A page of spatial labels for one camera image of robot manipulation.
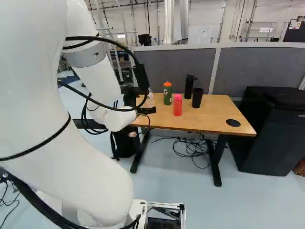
black tumbler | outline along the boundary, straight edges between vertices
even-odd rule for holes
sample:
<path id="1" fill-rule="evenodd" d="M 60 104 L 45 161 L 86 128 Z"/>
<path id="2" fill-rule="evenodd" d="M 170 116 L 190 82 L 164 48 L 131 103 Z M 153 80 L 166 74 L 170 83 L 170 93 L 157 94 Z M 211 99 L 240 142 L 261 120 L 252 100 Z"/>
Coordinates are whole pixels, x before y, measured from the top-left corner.
<path id="1" fill-rule="evenodd" d="M 193 102 L 192 107 L 193 108 L 199 108 L 201 104 L 201 99 L 203 95 L 203 89 L 200 87 L 196 87 L 193 90 Z"/>
<path id="2" fill-rule="evenodd" d="M 192 98 L 192 91 L 193 91 L 193 83 L 194 83 L 194 75 L 187 74 L 186 81 L 185 81 L 185 91 L 184 91 L 184 98 L 191 99 Z"/>

black cabinet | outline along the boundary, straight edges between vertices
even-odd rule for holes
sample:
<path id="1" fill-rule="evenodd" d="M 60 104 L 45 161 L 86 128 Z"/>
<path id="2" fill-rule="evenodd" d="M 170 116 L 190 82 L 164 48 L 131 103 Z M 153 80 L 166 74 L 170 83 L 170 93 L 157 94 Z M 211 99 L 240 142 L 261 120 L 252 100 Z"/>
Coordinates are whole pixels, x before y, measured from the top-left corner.
<path id="1" fill-rule="evenodd" d="M 286 176 L 305 155 L 305 91 L 247 87 L 240 111 L 257 136 L 228 144 L 240 171 Z"/>

tangled cables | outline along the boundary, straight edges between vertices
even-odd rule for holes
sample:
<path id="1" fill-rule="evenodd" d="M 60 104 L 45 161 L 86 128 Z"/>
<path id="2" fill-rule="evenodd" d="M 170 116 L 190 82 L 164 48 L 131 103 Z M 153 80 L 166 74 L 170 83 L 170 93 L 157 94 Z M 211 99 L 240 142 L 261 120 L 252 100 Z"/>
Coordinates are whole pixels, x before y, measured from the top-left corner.
<path id="1" fill-rule="evenodd" d="M 88 119 L 87 119 L 87 104 L 88 104 L 88 98 L 86 99 L 86 102 L 84 104 L 84 107 L 82 108 L 82 111 L 81 111 L 81 125 L 83 126 L 84 130 L 91 134 L 91 135 L 100 135 L 100 134 L 103 134 L 105 132 L 107 132 L 108 130 L 103 130 L 103 131 L 99 131 L 99 130 L 94 130 L 94 129 L 87 129 L 87 126 L 88 126 Z"/>
<path id="2" fill-rule="evenodd" d="M 5 187 L 5 190 L 4 190 L 4 193 L 3 193 L 3 195 L 2 195 L 2 198 L 1 198 L 1 200 L 0 200 L 0 207 L 2 207 L 2 206 L 7 206 L 7 207 L 9 207 L 9 206 L 11 206 L 11 205 L 13 205 L 13 204 L 15 204 L 16 203 L 16 205 L 8 212 L 8 214 L 5 216 L 5 218 L 4 218 L 4 220 L 2 221 L 2 223 L 1 223 L 1 225 L 0 225 L 0 229 L 3 227 L 3 225 L 4 225 L 4 223 L 5 223 L 5 221 L 6 221 L 6 219 L 9 217 L 9 215 L 16 209 L 16 207 L 19 205 L 19 200 L 17 200 L 17 198 L 18 198 L 18 196 L 20 195 L 20 192 L 17 194 L 17 196 L 15 197 L 15 199 L 14 200 L 10 200 L 10 201 L 5 201 L 4 200 L 4 198 L 5 198 L 5 195 L 6 195 L 6 193 L 7 193 L 7 190 L 8 190 L 8 183 L 7 183 L 7 181 L 9 181 L 9 182 L 11 182 L 10 180 L 5 180 L 3 183 L 6 185 L 6 187 Z"/>
<path id="3" fill-rule="evenodd" d="M 203 134 L 200 133 L 199 140 L 180 138 L 180 137 L 163 137 L 163 138 L 159 138 L 155 141 L 152 141 L 151 143 L 155 143 L 155 142 L 158 142 L 158 141 L 163 140 L 163 139 L 176 139 L 176 141 L 173 143 L 173 151 L 175 152 L 175 154 L 180 156 L 180 157 L 190 157 L 193 164 L 197 168 L 205 169 L 205 168 L 208 168 L 208 166 L 210 165 L 210 163 L 211 163 L 210 158 L 209 158 L 208 164 L 204 167 L 201 167 L 201 166 L 197 165 L 195 163 L 195 160 L 194 160 L 194 158 L 198 158 L 200 156 L 206 156 L 206 155 L 209 154 L 209 150 L 208 150 L 208 147 L 206 145 Z M 180 153 L 180 152 L 177 151 L 175 146 L 178 143 L 184 143 L 185 144 L 186 154 Z"/>

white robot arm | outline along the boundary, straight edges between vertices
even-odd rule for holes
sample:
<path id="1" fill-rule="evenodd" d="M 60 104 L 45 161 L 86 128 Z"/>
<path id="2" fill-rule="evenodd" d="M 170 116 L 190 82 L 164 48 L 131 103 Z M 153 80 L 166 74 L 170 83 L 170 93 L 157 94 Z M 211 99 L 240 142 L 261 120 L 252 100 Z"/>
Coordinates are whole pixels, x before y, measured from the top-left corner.
<path id="1" fill-rule="evenodd" d="M 67 0 L 67 37 L 96 36 L 98 31 L 83 0 Z M 101 41 L 66 41 L 66 59 L 84 81 L 93 99 L 106 104 L 121 96 L 121 89 Z M 111 131 L 119 131 L 134 121 L 136 111 L 116 112 L 88 102 L 91 117 Z"/>
<path id="2" fill-rule="evenodd" d="M 80 43 L 65 42 L 65 37 L 97 35 L 85 3 L 3 0 L 0 17 L 0 157 L 6 158 L 1 165 L 31 187 L 89 213 L 103 226 L 121 222 L 132 205 L 131 177 L 82 137 L 57 91 L 62 48 Z M 100 58 L 95 64 L 96 58 L 88 60 L 93 50 L 99 50 L 93 53 Z M 120 87 L 101 42 L 65 52 L 95 100 L 109 103 L 119 98 Z M 92 113 L 95 120 L 113 131 L 136 118 L 135 112 L 122 118 L 101 107 L 96 111 Z M 113 124 L 115 116 L 120 117 L 118 125 Z M 65 125 L 47 144 L 12 159 Z"/>

gray cubicle partition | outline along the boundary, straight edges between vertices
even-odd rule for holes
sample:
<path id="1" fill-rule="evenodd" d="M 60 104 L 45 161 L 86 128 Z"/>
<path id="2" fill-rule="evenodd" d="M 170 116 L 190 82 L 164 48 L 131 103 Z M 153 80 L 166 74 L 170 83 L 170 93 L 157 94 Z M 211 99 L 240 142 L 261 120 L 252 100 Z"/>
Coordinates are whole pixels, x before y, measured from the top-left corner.
<path id="1" fill-rule="evenodd" d="M 305 74 L 305 48 L 222 48 L 214 94 L 242 97 L 246 86 L 298 88 Z"/>
<path id="2" fill-rule="evenodd" d="M 163 92 L 163 84 L 169 81 L 173 93 L 184 93 L 185 78 L 193 73 L 199 81 L 194 87 L 202 87 L 207 94 L 213 69 L 216 48 L 135 51 L 144 63 L 153 92 Z"/>

